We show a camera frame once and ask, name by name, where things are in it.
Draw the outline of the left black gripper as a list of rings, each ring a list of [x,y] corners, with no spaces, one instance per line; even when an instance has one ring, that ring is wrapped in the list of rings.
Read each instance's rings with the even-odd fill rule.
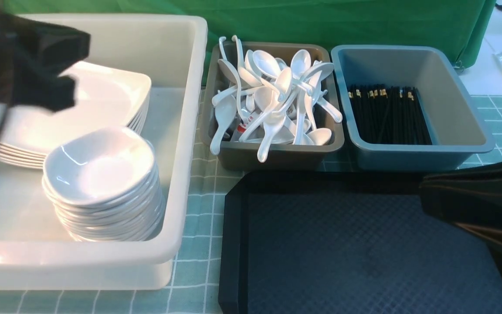
[[[0,104],[54,113],[75,106],[76,80],[64,72],[89,56],[91,35],[0,8]]]

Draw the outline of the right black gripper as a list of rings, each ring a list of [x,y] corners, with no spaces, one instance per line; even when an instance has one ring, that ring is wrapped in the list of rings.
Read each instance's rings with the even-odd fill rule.
[[[502,162],[427,175],[420,198],[428,216],[486,243],[502,276]]]

